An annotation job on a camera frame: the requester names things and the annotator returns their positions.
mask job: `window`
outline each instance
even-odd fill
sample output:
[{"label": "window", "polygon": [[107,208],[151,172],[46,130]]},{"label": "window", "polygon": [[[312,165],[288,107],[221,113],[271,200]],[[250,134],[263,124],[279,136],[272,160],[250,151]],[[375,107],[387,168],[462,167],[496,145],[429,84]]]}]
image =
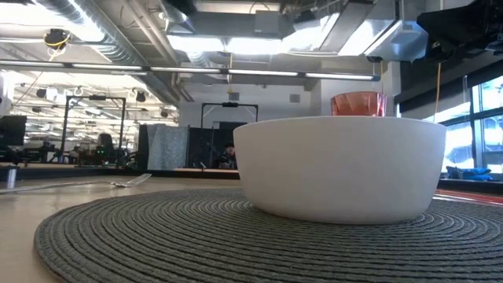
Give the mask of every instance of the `window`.
[{"label": "window", "polygon": [[492,173],[503,173],[503,116],[492,116],[483,121],[483,167]]},{"label": "window", "polygon": [[474,86],[474,112],[503,107],[503,76]]},{"label": "window", "polygon": [[[503,76],[465,87],[461,94],[439,101],[438,109],[435,122],[447,126],[442,172],[447,166],[487,168],[490,177],[503,181]],[[423,120],[432,122],[434,111],[435,104],[429,104],[407,113],[410,118],[428,116]]]},{"label": "window", "polygon": [[470,122],[447,127],[446,152],[442,172],[447,172],[447,166],[473,168],[472,139]]}]

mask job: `computer monitor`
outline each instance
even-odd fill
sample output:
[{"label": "computer monitor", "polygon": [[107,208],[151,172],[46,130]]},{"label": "computer monitor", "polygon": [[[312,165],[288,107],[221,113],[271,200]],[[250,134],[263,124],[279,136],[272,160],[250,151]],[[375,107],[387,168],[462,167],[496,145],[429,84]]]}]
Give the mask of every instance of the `computer monitor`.
[{"label": "computer monitor", "polygon": [[24,145],[26,116],[3,116],[0,119],[0,145]]}]

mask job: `woven placemat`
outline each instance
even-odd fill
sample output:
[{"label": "woven placemat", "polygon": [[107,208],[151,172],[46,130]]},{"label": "woven placemat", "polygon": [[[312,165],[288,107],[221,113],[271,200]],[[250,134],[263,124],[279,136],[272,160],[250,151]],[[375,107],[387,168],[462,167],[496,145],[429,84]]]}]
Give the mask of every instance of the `woven placemat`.
[{"label": "woven placemat", "polygon": [[407,222],[341,226],[197,189],[64,209],[40,224],[35,248],[68,282],[503,281],[502,222],[501,208],[433,200]]}]

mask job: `bowl rim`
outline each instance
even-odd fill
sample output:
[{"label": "bowl rim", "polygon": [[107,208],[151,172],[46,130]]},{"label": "bowl rim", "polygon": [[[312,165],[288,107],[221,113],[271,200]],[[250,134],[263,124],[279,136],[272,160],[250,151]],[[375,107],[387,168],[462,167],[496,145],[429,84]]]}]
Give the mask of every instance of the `bowl rim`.
[{"label": "bowl rim", "polygon": [[429,121],[423,121],[419,119],[411,119],[411,118],[402,118],[402,117],[390,117],[390,116],[385,116],[385,117],[374,117],[374,116],[304,116],[304,117],[292,117],[292,118],[280,118],[280,119],[268,119],[264,121],[259,121],[259,122],[253,122],[253,123],[247,123],[243,126],[237,127],[235,130],[243,129],[246,127],[253,127],[255,125],[259,124],[264,124],[264,123],[276,123],[276,122],[282,122],[285,120],[303,120],[303,119],[368,119],[368,120],[379,120],[379,119],[387,119],[387,120],[401,120],[404,123],[423,123],[423,124],[429,124],[437,127],[441,127],[443,129],[447,129],[446,126],[440,124],[440,123],[433,123]]}]

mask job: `orange glass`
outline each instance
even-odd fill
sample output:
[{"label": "orange glass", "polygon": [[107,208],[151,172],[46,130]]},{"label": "orange glass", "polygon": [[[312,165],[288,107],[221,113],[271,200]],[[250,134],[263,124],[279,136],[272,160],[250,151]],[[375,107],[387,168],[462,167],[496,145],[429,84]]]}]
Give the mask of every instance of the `orange glass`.
[{"label": "orange glass", "polygon": [[386,95],[375,91],[338,94],[332,98],[333,116],[386,115]]}]

